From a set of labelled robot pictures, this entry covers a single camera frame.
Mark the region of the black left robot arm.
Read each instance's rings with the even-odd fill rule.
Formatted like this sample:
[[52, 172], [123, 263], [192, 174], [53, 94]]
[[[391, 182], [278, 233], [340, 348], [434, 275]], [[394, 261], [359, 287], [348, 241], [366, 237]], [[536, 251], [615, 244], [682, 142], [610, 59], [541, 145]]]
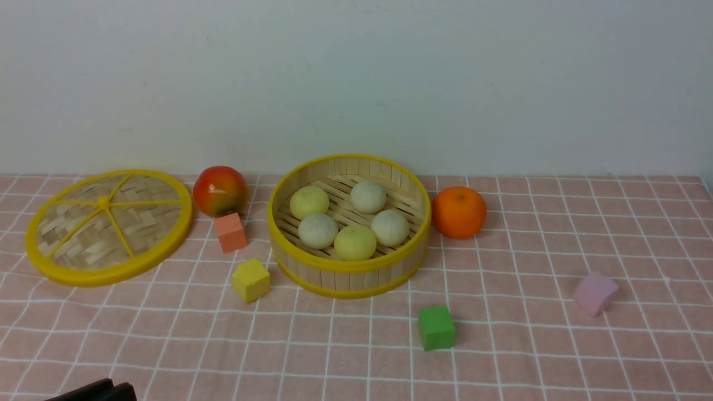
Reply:
[[137, 396], [134, 386], [124, 382], [114, 385], [110, 378], [94, 381], [89, 385], [82, 386], [69, 391], [68, 393], [59, 394], [50, 401], [61, 400], [129, 400], [136, 401]]

